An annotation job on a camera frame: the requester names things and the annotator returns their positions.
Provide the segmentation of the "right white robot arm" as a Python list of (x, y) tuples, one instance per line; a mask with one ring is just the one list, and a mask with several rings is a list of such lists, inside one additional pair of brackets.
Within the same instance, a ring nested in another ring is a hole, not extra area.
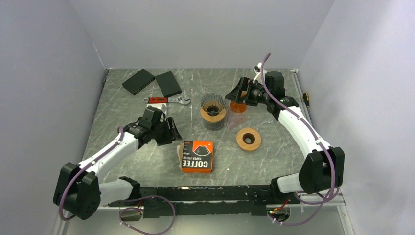
[(282, 203), (289, 193), (335, 192), (343, 183), (345, 154), (326, 142), (306, 120), (299, 104), (287, 96), (284, 77), (277, 71), (265, 74), (265, 83), (241, 77), (225, 98), (238, 104), (265, 104), (267, 111), (282, 124), (300, 147), (304, 162), (299, 173), (274, 178), (270, 198)]

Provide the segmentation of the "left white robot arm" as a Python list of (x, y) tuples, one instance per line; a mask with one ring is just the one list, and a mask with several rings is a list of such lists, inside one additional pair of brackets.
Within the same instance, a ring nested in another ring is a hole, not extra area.
[(158, 146), (181, 140), (173, 117), (158, 108), (147, 107), (136, 122), (118, 127), (118, 135), (91, 157), (66, 163), (60, 170), (53, 203), (61, 220), (90, 218), (98, 207), (115, 201), (133, 206), (140, 201), (140, 184), (120, 177), (105, 183), (104, 177), (122, 160), (155, 140)]

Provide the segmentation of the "grey ribbed glass dripper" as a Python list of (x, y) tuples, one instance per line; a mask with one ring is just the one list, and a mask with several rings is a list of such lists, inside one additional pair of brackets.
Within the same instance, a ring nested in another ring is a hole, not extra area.
[(219, 94), (210, 93), (203, 96), (200, 105), (209, 116), (216, 116), (225, 108), (225, 99)]

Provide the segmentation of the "orange coffee filter box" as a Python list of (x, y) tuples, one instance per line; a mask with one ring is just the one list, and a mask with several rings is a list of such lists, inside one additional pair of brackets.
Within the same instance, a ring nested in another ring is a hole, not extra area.
[(214, 142), (184, 141), (177, 146), (179, 168), (183, 173), (213, 172)]

